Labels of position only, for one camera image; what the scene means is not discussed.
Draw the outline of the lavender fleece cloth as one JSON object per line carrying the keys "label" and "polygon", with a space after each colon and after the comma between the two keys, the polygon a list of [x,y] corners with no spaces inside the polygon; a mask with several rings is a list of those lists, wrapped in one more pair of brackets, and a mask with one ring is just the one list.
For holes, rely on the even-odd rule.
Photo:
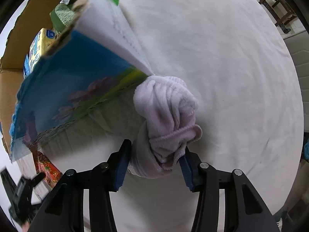
{"label": "lavender fleece cloth", "polygon": [[186,146],[202,136],[197,99],[180,78],[152,75],[137,86],[133,101],[145,121],[133,142],[128,170],[147,179],[168,175]]}

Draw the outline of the blue snack bag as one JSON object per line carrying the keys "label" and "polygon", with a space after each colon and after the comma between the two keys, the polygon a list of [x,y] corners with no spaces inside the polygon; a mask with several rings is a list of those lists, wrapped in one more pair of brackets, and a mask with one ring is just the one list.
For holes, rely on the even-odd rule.
{"label": "blue snack bag", "polygon": [[24,68],[23,68],[23,75],[26,78],[31,73],[30,65],[29,65],[29,57],[28,55],[25,56],[24,60]]}

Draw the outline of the green snack bag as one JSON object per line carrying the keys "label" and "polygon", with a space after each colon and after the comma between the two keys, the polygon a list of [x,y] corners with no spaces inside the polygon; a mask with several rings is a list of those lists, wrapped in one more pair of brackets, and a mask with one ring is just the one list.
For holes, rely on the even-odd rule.
{"label": "green snack bag", "polygon": [[56,34],[61,34],[72,23],[75,17],[73,4],[76,0],[61,0],[50,12],[52,27]]}

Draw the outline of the red patterned packet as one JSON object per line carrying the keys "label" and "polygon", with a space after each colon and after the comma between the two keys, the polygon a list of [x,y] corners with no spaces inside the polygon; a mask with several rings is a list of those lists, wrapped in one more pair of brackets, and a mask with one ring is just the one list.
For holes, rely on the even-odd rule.
{"label": "red patterned packet", "polygon": [[62,172],[41,151],[33,150],[32,158],[34,160],[36,173],[43,172],[46,175],[44,178],[46,184],[54,188],[62,177]]}

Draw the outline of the brown cardboard box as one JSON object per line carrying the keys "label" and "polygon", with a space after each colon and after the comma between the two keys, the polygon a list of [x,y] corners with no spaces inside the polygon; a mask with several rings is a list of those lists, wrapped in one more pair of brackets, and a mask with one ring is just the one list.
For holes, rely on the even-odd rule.
{"label": "brown cardboard box", "polygon": [[152,75],[119,0],[76,0],[74,20],[24,78],[30,45],[41,28],[54,31],[49,14],[60,1],[29,0],[1,58],[1,126],[11,161]]}

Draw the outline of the yellow tissue pack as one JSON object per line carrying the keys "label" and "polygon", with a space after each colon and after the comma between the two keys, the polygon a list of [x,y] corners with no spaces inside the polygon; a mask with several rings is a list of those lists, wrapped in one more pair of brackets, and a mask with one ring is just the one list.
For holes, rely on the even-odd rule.
{"label": "yellow tissue pack", "polygon": [[32,41],[29,48],[29,69],[33,71],[34,66],[44,55],[49,46],[56,40],[57,35],[54,31],[46,28],[41,28]]}

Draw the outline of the grey upholstered chair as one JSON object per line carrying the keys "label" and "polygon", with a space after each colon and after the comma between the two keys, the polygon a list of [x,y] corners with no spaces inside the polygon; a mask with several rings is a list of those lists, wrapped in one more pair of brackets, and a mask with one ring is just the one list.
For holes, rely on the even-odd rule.
{"label": "grey upholstered chair", "polygon": [[299,79],[303,112],[304,112],[304,141],[306,144],[308,141],[308,32],[304,31],[284,39],[284,42],[289,50],[289,53],[294,62],[294,66]]}

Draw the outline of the dark wooden stool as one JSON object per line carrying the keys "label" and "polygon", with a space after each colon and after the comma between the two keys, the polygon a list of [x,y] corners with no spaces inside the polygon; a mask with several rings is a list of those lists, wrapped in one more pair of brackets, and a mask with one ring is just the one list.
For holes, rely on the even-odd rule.
{"label": "dark wooden stool", "polygon": [[285,0],[259,0],[275,20],[275,26],[280,27],[284,34],[291,32],[289,23],[297,19],[292,7]]}

